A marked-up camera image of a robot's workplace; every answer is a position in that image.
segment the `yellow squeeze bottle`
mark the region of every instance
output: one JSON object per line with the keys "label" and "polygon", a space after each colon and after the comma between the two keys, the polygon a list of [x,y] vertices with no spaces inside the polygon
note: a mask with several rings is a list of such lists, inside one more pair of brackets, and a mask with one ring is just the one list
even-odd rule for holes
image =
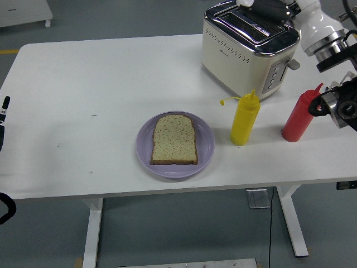
{"label": "yellow squeeze bottle", "polygon": [[255,89],[250,94],[244,95],[242,98],[231,97],[228,99],[240,99],[235,111],[235,116],[230,131],[230,141],[237,145],[245,145],[252,131],[255,119],[260,109],[258,96],[255,94]]}

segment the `yellow nozzle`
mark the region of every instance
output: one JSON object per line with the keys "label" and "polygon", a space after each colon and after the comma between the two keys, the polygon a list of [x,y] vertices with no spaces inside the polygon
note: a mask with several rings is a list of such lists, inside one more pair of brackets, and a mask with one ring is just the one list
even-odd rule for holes
{"label": "yellow nozzle", "polygon": [[249,94],[249,99],[253,99],[255,96],[255,89],[252,90],[252,92]]}
{"label": "yellow nozzle", "polygon": [[230,98],[226,98],[226,99],[221,99],[219,101],[219,103],[223,106],[224,105],[224,101],[227,100],[227,99],[240,99],[239,97],[230,97]]}

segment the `plate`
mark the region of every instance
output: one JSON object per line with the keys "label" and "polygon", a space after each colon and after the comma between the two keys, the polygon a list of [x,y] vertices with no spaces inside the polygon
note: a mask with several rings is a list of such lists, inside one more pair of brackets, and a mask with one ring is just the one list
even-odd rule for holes
{"label": "plate", "polygon": [[[190,117],[196,130],[196,148],[199,158],[197,165],[150,165],[153,149],[153,133],[157,121],[169,114],[183,114]],[[200,117],[187,112],[172,111],[158,114],[147,121],[140,129],[136,139],[136,151],[141,163],[150,171],[166,178],[184,178],[196,174],[210,162],[214,152],[214,135],[209,125]]]}

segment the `toaster vent hole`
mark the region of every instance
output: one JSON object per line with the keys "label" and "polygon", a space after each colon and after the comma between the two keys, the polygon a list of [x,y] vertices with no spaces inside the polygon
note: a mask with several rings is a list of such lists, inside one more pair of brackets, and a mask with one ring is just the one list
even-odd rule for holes
{"label": "toaster vent hole", "polygon": [[206,34],[208,34],[212,39],[214,39],[217,43],[221,44],[221,46],[223,46],[225,49],[227,49],[228,51],[230,51],[232,54],[234,54],[235,56],[237,56],[239,59],[241,59],[242,61],[244,61],[245,63],[250,63],[250,60],[248,58],[246,58],[245,56],[242,56],[240,53],[238,53],[237,51],[235,51],[233,48],[231,48],[229,45],[227,45],[227,43],[223,42],[223,40],[219,39],[219,37],[217,37],[214,33],[212,33],[211,31],[209,31],[208,29],[206,29]]}

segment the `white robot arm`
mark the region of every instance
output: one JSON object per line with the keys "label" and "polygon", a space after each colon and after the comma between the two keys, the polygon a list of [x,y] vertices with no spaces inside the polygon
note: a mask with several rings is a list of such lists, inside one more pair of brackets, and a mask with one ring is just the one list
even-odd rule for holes
{"label": "white robot arm", "polygon": [[[342,2],[357,27],[357,18],[350,11],[347,0]],[[290,19],[301,31],[303,51],[308,56],[316,56],[319,62],[316,67],[321,73],[346,60],[350,60],[357,70],[357,44],[354,38],[348,39],[357,31],[345,32],[341,22],[322,12],[319,0],[284,0],[284,3],[279,0],[237,0],[237,5],[277,23]],[[339,128],[349,125],[357,131],[357,76],[351,72],[346,76],[351,80],[331,86],[313,100],[309,112],[313,116],[330,114]]]}
{"label": "white robot arm", "polygon": [[[263,0],[237,0],[238,5],[252,9],[254,9],[254,4],[261,5],[267,3],[267,1]],[[317,66],[319,71],[325,71],[341,63],[341,58],[338,59],[339,62],[334,62],[333,60],[332,62],[323,62],[355,43],[351,40],[347,43],[345,29],[341,22],[323,13],[319,0],[285,0],[284,3],[286,16],[292,17],[294,27],[301,31],[301,47],[303,51],[308,56],[315,55],[318,62],[322,62],[322,64]],[[298,9],[296,15],[289,9],[293,5],[297,6]],[[278,16],[282,18],[281,12],[278,14],[273,11],[273,14],[268,15],[266,13],[265,15],[269,16],[270,19],[278,18]],[[351,60],[357,70],[357,62],[354,55],[351,56],[351,53],[349,53],[348,56],[347,59]]]}

